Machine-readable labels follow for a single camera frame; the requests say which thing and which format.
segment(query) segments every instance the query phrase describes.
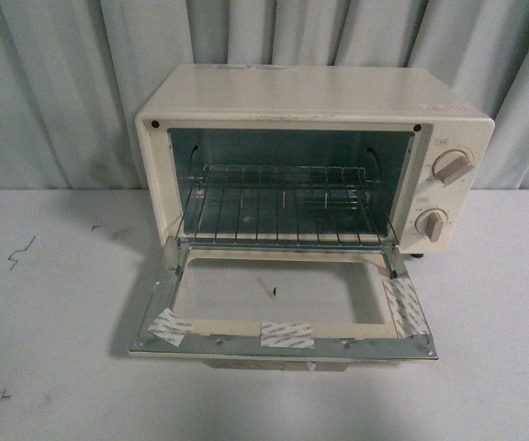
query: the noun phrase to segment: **oven top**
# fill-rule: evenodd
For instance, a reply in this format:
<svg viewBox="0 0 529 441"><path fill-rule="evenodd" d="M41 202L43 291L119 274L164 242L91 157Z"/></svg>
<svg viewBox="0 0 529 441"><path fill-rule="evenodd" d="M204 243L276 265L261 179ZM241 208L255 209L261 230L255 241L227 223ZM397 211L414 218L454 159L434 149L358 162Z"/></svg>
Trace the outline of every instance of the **oven top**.
<svg viewBox="0 0 529 441"><path fill-rule="evenodd" d="M183 64L139 118L488 119L423 69Z"/></svg>

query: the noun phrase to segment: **oven door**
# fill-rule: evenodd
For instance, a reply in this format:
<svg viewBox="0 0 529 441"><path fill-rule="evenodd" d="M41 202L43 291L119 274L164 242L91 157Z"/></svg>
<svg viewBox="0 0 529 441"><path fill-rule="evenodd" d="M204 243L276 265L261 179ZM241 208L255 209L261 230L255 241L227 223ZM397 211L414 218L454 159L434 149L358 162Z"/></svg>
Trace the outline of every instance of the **oven door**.
<svg viewBox="0 0 529 441"><path fill-rule="evenodd" d="M306 370L437 358L365 168L207 164L187 187L133 355Z"/></svg>

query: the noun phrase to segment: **white tabletop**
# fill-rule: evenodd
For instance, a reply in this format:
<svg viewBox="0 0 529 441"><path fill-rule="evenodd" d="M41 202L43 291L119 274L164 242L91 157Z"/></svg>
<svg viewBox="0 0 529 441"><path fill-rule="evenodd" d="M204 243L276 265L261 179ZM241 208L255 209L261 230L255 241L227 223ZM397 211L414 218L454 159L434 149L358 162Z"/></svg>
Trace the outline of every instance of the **white tabletop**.
<svg viewBox="0 0 529 441"><path fill-rule="evenodd" d="M406 262L436 362L132 358L160 252L144 191L0 191L0 439L529 440L529 191L472 192Z"/></svg>

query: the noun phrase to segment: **temperature knob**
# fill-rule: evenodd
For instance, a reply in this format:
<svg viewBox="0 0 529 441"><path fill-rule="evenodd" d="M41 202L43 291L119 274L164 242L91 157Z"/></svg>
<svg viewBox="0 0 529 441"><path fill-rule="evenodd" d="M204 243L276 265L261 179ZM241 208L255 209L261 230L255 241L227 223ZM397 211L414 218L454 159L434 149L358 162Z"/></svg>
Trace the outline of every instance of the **temperature knob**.
<svg viewBox="0 0 529 441"><path fill-rule="evenodd" d="M418 232L428 236L430 242L438 242L447 222L446 213L441 209L429 209L415 221L415 228Z"/></svg>
<svg viewBox="0 0 529 441"><path fill-rule="evenodd" d="M457 179L460 179L470 172L475 165L470 162L466 153L460 150L451 150L442 153L436 162L433 163L434 175L442 181L445 186L449 186Z"/></svg>

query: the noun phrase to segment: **sticker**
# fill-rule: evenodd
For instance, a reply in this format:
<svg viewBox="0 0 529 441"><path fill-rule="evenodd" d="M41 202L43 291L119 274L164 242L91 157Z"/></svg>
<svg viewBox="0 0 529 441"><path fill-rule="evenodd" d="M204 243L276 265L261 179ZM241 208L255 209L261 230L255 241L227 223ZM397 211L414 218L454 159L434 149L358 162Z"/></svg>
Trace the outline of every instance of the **sticker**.
<svg viewBox="0 0 529 441"><path fill-rule="evenodd" d="M406 277L393 278L383 282L395 330L399 338L429 334L428 323L423 316L418 296Z"/></svg>
<svg viewBox="0 0 529 441"><path fill-rule="evenodd" d="M474 112L475 109L467 104L420 104L423 110L438 112Z"/></svg>
<svg viewBox="0 0 529 441"><path fill-rule="evenodd" d="M176 317L170 308L167 308L148 327L148 332L179 347L185 335L192 329L193 324Z"/></svg>
<svg viewBox="0 0 529 441"><path fill-rule="evenodd" d="M313 348L311 323L263 322L261 346Z"/></svg>

